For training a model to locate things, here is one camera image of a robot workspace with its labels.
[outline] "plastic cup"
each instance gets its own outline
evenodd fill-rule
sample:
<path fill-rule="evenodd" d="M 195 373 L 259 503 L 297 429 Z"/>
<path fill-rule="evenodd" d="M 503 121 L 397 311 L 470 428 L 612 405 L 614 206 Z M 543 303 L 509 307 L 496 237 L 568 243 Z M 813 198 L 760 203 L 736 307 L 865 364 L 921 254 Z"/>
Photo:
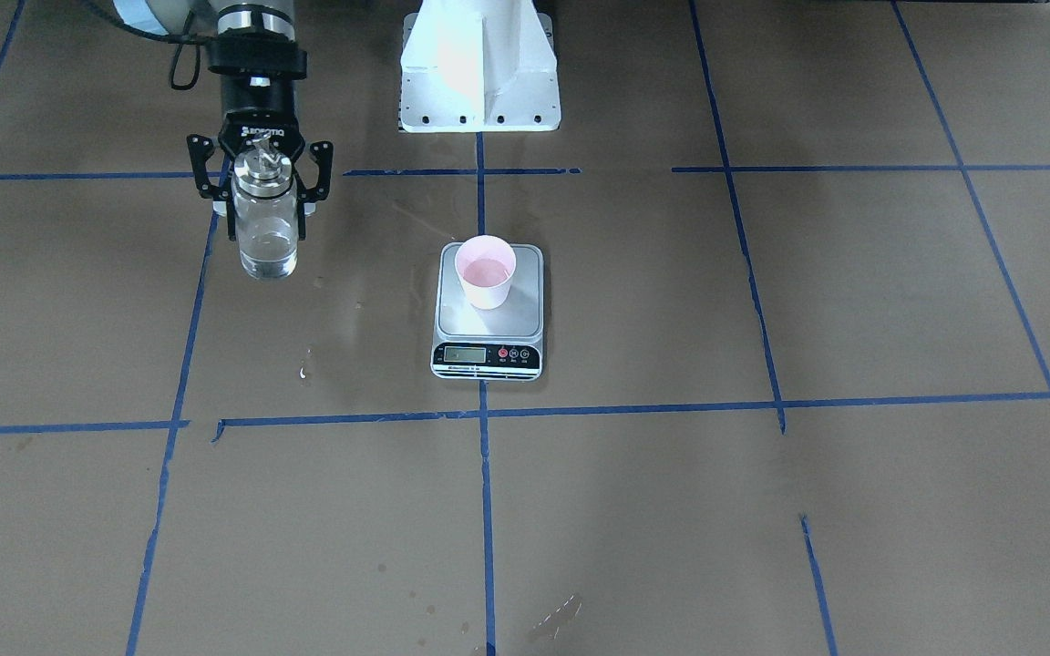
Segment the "plastic cup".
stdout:
<path fill-rule="evenodd" d="M 472 308 L 500 308 L 508 298 L 516 271 L 517 253 L 501 237 L 471 237 L 456 249 L 456 275 Z"/>

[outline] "digital scale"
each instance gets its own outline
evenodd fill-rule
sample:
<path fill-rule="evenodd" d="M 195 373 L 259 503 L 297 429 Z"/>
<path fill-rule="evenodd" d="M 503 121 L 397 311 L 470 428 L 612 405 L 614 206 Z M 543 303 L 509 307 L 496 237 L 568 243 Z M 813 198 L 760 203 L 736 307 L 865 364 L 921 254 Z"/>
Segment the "digital scale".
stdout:
<path fill-rule="evenodd" d="M 533 381 L 542 374 L 545 259 L 537 246 L 512 245 L 517 270 L 500 308 L 478 310 L 456 275 L 454 241 L 440 253 L 432 373 L 474 381 Z"/>

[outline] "clear bottle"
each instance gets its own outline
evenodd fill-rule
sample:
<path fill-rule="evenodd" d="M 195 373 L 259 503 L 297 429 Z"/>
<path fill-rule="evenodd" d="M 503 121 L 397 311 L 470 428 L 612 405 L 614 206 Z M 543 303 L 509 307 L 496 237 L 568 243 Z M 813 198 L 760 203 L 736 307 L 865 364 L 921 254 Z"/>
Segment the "clear bottle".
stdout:
<path fill-rule="evenodd" d="M 294 168 L 270 136 L 233 162 L 233 211 L 242 267 L 253 278 L 286 278 L 297 262 L 299 229 Z"/>

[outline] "pink liquid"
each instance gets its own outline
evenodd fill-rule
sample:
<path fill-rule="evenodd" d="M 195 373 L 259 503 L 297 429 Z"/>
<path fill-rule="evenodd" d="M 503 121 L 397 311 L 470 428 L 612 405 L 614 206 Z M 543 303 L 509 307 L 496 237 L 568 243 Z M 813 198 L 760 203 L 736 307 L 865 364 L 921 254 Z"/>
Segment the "pink liquid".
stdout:
<path fill-rule="evenodd" d="M 464 269 L 464 279 L 471 285 L 497 287 L 508 279 L 508 270 L 495 259 L 479 259 Z"/>

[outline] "wire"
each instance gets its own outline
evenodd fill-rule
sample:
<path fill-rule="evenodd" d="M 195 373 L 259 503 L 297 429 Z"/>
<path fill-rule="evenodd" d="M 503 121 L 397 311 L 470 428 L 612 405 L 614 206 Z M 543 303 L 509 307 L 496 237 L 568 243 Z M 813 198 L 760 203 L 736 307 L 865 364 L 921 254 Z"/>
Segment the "wire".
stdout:
<path fill-rule="evenodd" d="M 184 31 L 188 33 L 189 28 L 192 26 L 192 18 L 197 17 L 196 13 L 189 9 L 189 16 L 184 19 Z M 168 67 L 168 86 L 172 87 L 174 91 L 188 91 L 193 86 L 197 85 L 197 79 L 201 78 L 201 45 L 192 46 L 192 80 L 184 84 L 176 83 L 176 66 L 181 63 L 181 50 L 184 50 L 184 43 L 177 43 L 176 49 L 172 51 L 172 62 Z"/>
<path fill-rule="evenodd" d="M 202 37 L 202 35 L 196 34 L 153 34 L 143 29 L 136 29 L 132 25 L 121 21 L 120 18 L 113 17 L 112 14 L 104 12 L 99 4 L 92 3 L 92 0 L 80 0 L 80 3 L 83 3 L 84 8 L 87 8 L 88 12 L 94 14 L 96 17 L 103 18 L 103 20 L 108 24 L 117 26 L 117 28 L 123 29 L 128 34 L 134 34 L 139 38 L 148 38 L 150 41 L 176 43 L 176 45 L 205 45 L 205 43 L 208 43 L 213 39 L 213 37 Z"/>

